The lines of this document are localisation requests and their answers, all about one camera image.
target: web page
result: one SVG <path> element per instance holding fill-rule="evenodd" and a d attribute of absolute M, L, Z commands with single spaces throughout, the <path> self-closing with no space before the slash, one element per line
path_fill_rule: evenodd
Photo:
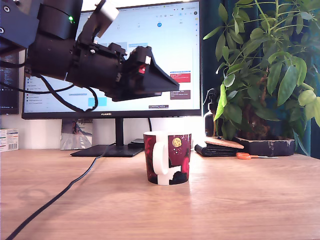
<path fill-rule="evenodd" d="M 163 92 L 162 96 L 113 102 L 104 92 L 95 89 L 98 108 L 95 112 L 198 110 L 200 109 L 200 20 L 199 3 L 186 2 L 157 6 L 125 8 L 101 38 L 99 44 L 116 43 L 129 54 L 138 46 L 152 47 L 156 64 L 180 84 L 179 91 Z M 79 35 L 91 12 L 81 14 Z M 54 89 L 71 83 L 46 77 Z M 25 89 L 47 91 L 36 77 L 25 80 Z M 84 110 L 95 104 L 93 95 L 85 88 L 73 87 L 59 95 Z M 25 113 L 72 112 L 51 94 L 25 94 Z"/>

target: spray bottle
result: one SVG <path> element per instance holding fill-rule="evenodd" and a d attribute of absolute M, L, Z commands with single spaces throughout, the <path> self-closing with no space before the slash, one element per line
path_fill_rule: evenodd
<path fill-rule="evenodd" d="M 218 103 L 217 103 L 218 97 L 219 97 L 219 91 L 215 88 L 212 88 L 207 92 L 207 95 L 203 104 L 203 105 L 208 104 L 208 110 L 209 110 L 204 115 L 204 130 L 205 130 L 205 135 L 207 137 L 215 137 L 216 135 L 216 123 L 214 119 L 218 109 Z"/>

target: black cable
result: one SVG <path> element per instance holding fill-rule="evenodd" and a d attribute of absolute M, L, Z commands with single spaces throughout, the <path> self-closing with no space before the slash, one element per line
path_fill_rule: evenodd
<path fill-rule="evenodd" d="M 22 68 L 26 63 L 16 64 L 12 62 L 2 61 L 0 60 L 0 67 L 6 69 L 19 69 Z"/>
<path fill-rule="evenodd" d="M 46 208 L 48 208 L 51 204 L 53 204 L 55 201 L 57 201 L 63 194 L 65 194 L 71 187 L 73 184 L 75 184 L 76 182 L 78 182 L 79 180 L 81 180 L 84 176 L 86 176 L 90 170 L 92 169 L 92 167 L 95 165 L 96 161 L 100 158 L 102 158 L 108 151 L 108 147 L 105 149 L 104 153 L 98 157 L 96 157 L 91 166 L 87 169 L 87 171 L 85 171 L 84 174 L 82 174 L 80 177 L 78 177 L 77 179 L 73 180 L 72 182 L 70 182 L 70 184 L 64 189 L 62 190 L 57 196 L 55 196 L 54 198 L 52 198 L 50 201 L 48 201 L 45 205 L 43 205 L 42 207 L 40 207 L 37 211 L 35 211 L 31 216 L 29 216 L 23 223 L 21 223 L 14 231 L 13 233 L 10 234 L 10 236 L 8 236 L 6 238 L 6 240 L 13 240 L 21 231 L 22 229 L 25 228 L 25 226 L 27 226 L 36 216 L 38 216 L 40 213 L 42 213 Z"/>
<path fill-rule="evenodd" d="M 78 112 L 78 113 L 88 113 L 88 112 L 92 112 L 93 110 L 95 110 L 97 107 L 98 107 L 98 96 L 96 94 L 96 92 L 91 88 L 91 87 L 85 87 L 86 89 L 88 89 L 94 96 L 94 107 L 93 108 L 89 108 L 87 109 L 86 111 L 84 111 L 83 109 L 81 108 L 78 108 L 74 105 L 72 105 L 71 103 L 65 101 L 53 88 L 52 86 L 49 84 L 49 82 L 40 74 L 38 73 L 33 73 L 32 74 L 33 76 L 37 77 L 37 78 L 40 78 L 45 86 L 48 88 L 48 90 L 50 91 L 50 93 L 60 102 L 62 103 L 63 105 L 65 105 L 67 108 L 75 111 L 75 112 Z"/>
<path fill-rule="evenodd" d="M 150 117 L 148 118 L 148 121 L 149 121 L 150 132 L 152 132 L 152 124 L 151 124 L 151 119 L 150 119 Z"/>
<path fill-rule="evenodd" d="M 3 85 L 9 89 L 13 89 L 13 90 L 16 90 L 16 91 L 19 91 L 21 93 L 25 93 L 25 94 L 51 94 L 50 91 L 29 91 L 29 90 L 23 90 L 23 89 L 20 89 L 18 87 L 15 87 L 15 86 L 11 86 L 11 85 L 8 85 L 4 82 L 1 82 L 0 81 L 0 85 Z M 59 93 L 59 92 L 63 92 L 63 91 L 66 91 L 66 90 L 69 90 L 71 88 L 73 88 L 75 85 L 71 85 L 71 86 L 68 86 L 66 88 L 62 88 L 62 89 L 58 89 L 58 90 L 54 90 L 56 93 Z"/>

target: orange scissor handle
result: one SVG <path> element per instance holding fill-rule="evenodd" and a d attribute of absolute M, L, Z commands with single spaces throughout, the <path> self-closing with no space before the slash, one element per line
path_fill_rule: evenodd
<path fill-rule="evenodd" d="M 245 153 L 245 152 L 237 152 L 236 157 L 238 159 L 242 159 L 242 160 L 250 160 L 250 159 L 259 158 L 259 156 L 257 156 L 257 155 L 250 155 L 249 153 Z"/>

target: monitor base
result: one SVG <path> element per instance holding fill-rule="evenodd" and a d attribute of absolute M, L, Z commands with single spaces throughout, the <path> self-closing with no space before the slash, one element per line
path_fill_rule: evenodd
<path fill-rule="evenodd" d="M 71 153 L 73 157 L 99 157 L 106 151 L 104 157 L 131 158 L 144 151 L 142 148 L 128 148 L 128 145 L 96 145 L 87 149 Z"/>

